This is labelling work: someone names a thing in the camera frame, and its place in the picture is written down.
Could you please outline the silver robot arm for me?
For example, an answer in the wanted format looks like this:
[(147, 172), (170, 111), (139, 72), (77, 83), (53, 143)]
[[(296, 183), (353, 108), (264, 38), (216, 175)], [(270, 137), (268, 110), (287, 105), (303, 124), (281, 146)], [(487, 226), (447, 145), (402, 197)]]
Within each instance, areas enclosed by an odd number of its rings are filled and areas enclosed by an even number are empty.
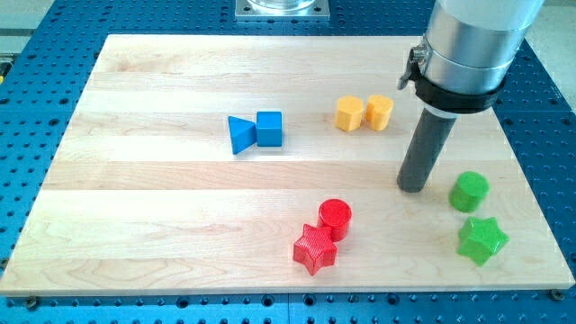
[(435, 86), (464, 95), (498, 87), (544, 0), (437, 0), (420, 70)]

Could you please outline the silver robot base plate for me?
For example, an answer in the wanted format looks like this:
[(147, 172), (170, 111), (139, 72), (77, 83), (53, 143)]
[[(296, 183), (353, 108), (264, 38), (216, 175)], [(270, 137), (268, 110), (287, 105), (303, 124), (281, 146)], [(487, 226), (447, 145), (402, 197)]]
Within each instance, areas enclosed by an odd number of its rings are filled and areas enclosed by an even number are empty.
[(328, 0), (236, 0), (237, 21), (320, 20), (330, 17)]

